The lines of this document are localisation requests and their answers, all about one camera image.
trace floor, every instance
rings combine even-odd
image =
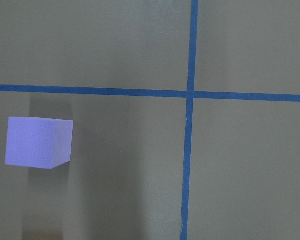
[[[74,121],[5,165],[8,117]],[[300,240],[300,0],[0,1],[0,240]]]

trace foam cube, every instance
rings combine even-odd
[[[53,169],[70,161],[74,122],[9,117],[5,164]]]

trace gray surface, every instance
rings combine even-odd
[[[300,240],[300,103],[196,100],[189,240]]]
[[[0,1],[0,84],[186,90],[190,1]]]
[[[185,99],[0,92],[0,240],[174,240]],[[70,163],[5,166],[8,116],[73,119]]]
[[[300,0],[200,1],[195,89],[300,94]]]

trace purple cube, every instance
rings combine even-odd
[[[53,169],[70,161],[74,122],[9,117],[5,164]]]

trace blue tape line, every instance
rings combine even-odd
[[[185,113],[186,123],[185,123],[185,133],[184,133],[182,206],[181,206],[182,229],[180,234],[180,240],[188,239],[189,190],[190,190],[190,170],[191,170],[192,125],[193,125],[193,113],[194,113],[194,91],[195,91],[195,78],[196,78],[198,6],[199,6],[199,0],[191,1],[188,82],[187,82],[187,98],[186,98],[186,113]]]
[[[240,93],[240,92],[194,92],[195,99],[227,99],[227,100],[251,100],[251,101],[277,101],[299,102],[300,95],[291,94],[267,94],[267,93]]]
[[[70,86],[0,85],[0,92],[86,94],[86,95],[111,95],[111,96],[162,97],[162,98],[186,98],[187,97],[187,91],[70,87]]]

